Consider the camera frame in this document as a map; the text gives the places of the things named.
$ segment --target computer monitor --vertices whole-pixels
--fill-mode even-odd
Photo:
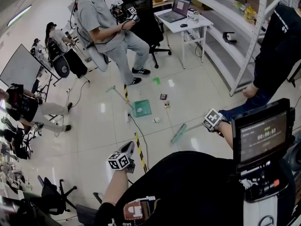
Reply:
[[[183,16],[187,16],[190,2],[186,0],[174,0],[173,11]]]
[[[237,173],[280,159],[288,147],[290,102],[281,99],[231,119]]]

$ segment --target ceiling light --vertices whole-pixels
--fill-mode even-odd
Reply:
[[[18,15],[16,15],[14,18],[12,18],[9,23],[8,27],[11,26],[19,17],[21,17],[24,13],[26,13],[32,6],[25,8],[22,12],[20,12]]]

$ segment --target man in gray clothes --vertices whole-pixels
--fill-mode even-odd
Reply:
[[[141,82],[141,79],[134,78],[133,74],[150,74],[149,70],[143,69],[149,57],[150,47],[130,31],[135,21],[118,24],[103,0],[78,0],[77,15],[80,27],[90,36],[85,39],[92,39],[97,51],[105,54],[117,64],[126,85]],[[127,62],[127,49],[136,52],[132,71]]]

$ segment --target laptop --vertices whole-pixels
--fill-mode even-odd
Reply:
[[[172,11],[163,13],[158,17],[168,21],[169,23],[179,21],[181,19],[186,18],[189,5],[190,5],[189,1],[174,0]]]

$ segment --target black office chair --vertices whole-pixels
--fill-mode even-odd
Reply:
[[[41,183],[43,190],[41,197],[31,198],[30,201],[34,203],[38,208],[40,208],[46,214],[59,215],[66,212],[70,212],[66,208],[66,203],[68,203],[74,209],[75,206],[67,199],[67,196],[75,189],[74,186],[68,192],[64,193],[62,182],[63,179],[60,179],[60,193],[57,191],[57,186],[52,184],[48,178],[44,178],[44,181],[40,176],[38,176],[38,180]]]
[[[157,63],[155,52],[168,52],[169,55],[172,54],[170,49],[156,48],[163,41],[163,26],[161,29],[154,17],[152,10],[152,0],[123,0],[123,6],[125,9],[134,7],[137,11],[137,15],[140,18],[140,22],[135,24],[131,31],[136,34],[139,38],[144,40],[150,46],[150,54],[153,56],[155,62],[155,68],[158,69],[159,65]]]

